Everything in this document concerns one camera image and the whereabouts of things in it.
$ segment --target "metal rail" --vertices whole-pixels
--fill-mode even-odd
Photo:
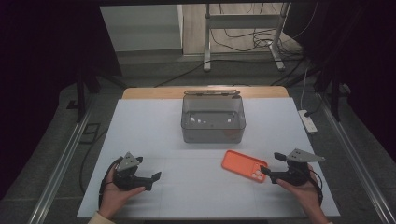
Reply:
[[[358,151],[349,139],[346,130],[344,129],[341,122],[338,122],[332,115],[332,112],[329,109],[329,102],[326,100],[326,98],[321,99],[321,96],[319,94],[317,94],[317,97],[320,100],[324,101],[325,104],[322,108],[327,116],[327,119],[332,125],[332,128],[335,130],[335,134],[340,140],[349,161],[351,162],[359,180],[361,181],[362,186],[366,190],[367,195],[372,201],[372,204],[379,217],[381,218],[382,223],[396,223],[395,216],[392,214],[392,211],[390,210],[384,195],[382,194],[379,186],[373,180],[369,170],[366,168],[363,161],[361,160],[361,157],[359,156]]]
[[[73,154],[78,145],[78,141],[84,132],[85,126],[88,123],[92,112],[92,106],[95,102],[95,96],[89,96],[87,101],[87,111],[84,117],[81,119],[80,123],[78,123],[70,137],[61,158],[59,159],[55,169],[53,170],[49,181],[44,188],[37,204],[35,205],[35,209],[31,217],[29,218],[29,224],[39,224],[43,223],[48,211],[50,210],[50,206],[52,205],[53,199],[55,198],[56,192],[58,191],[59,186],[61,185],[62,180],[64,179],[64,173],[67,170],[67,167],[73,157]]]

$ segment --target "metal frame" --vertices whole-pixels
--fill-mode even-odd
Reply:
[[[361,160],[358,151],[353,146],[343,125],[341,124],[341,122],[337,121],[337,119],[332,115],[332,112],[328,107],[329,102],[326,100],[326,98],[321,99],[321,96],[319,94],[317,94],[317,97],[319,98],[319,100],[323,100],[325,102],[325,106],[323,106],[322,108],[327,116],[327,119],[329,120],[335,134],[340,140],[340,143],[343,146],[343,149],[350,163],[352,164],[356,175],[358,176],[363,188],[366,190],[367,195],[372,201],[372,204],[379,217],[381,218],[382,223],[396,223],[395,216],[392,214],[387,200],[385,199],[379,186],[375,183],[372,176],[370,175],[370,172]]]
[[[205,14],[205,49],[204,71],[210,71],[210,29],[255,29],[276,28],[274,40],[269,43],[269,50],[276,62],[278,71],[285,71],[286,67],[280,58],[277,43],[285,24],[290,3],[285,3],[280,15],[210,15],[209,4],[206,4]]]
[[[64,179],[64,174],[67,170],[67,167],[78,146],[79,139],[84,132],[85,126],[88,123],[94,101],[95,96],[88,98],[87,111],[84,114],[81,122],[76,125],[76,128],[73,131],[72,136],[70,137],[69,142],[64,149],[64,153],[62,154],[55,169],[49,177],[49,181],[47,182],[46,187],[44,187],[44,190],[40,198],[38,199],[37,204],[35,205],[35,209],[33,210],[33,213],[29,218],[29,224],[44,223],[47,213],[50,210],[50,206],[52,205],[53,199],[55,198],[56,192],[58,191],[58,188],[61,185],[62,180]]]

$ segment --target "hand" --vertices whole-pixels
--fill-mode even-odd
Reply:
[[[312,166],[309,164],[308,168],[313,171]],[[315,182],[318,182],[313,172],[310,172],[310,175]],[[307,181],[301,186],[293,186],[284,180],[277,179],[276,183],[282,188],[290,191],[296,197],[312,223],[329,223],[329,220],[325,217],[320,208],[317,190],[311,182]]]
[[[145,187],[135,188],[128,191],[120,190],[112,183],[116,165],[114,165],[106,177],[106,186],[103,192],[102,204],[99,214],[107,219],[113,216],[126,204],[129,198],[145,191]]]

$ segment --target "white table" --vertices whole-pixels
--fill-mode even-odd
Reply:
[[[98,209],[107,167],[128,151],[144,158],[137,176],[163,173],[152,191],[132,198],[117,217],[304,217],[294,197],[270,178],[257,183],[221,168],[227,149],[267,161],[273,171],[287,170],[285,162],[274,159],[274,152],[288,155],[299,148],[313,153],[291,98],[245,98],[243,104],[247,127],[240,144],[187,144],[180,126],[182,99],[119,100],[78,217],[91,217]],[[339,216],[325,176],[317,162],[311,164],[323,180],[325,215]]]

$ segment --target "white wall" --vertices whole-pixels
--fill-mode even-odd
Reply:
[[[101,7],[115,51],[181,49],[181,7]]]

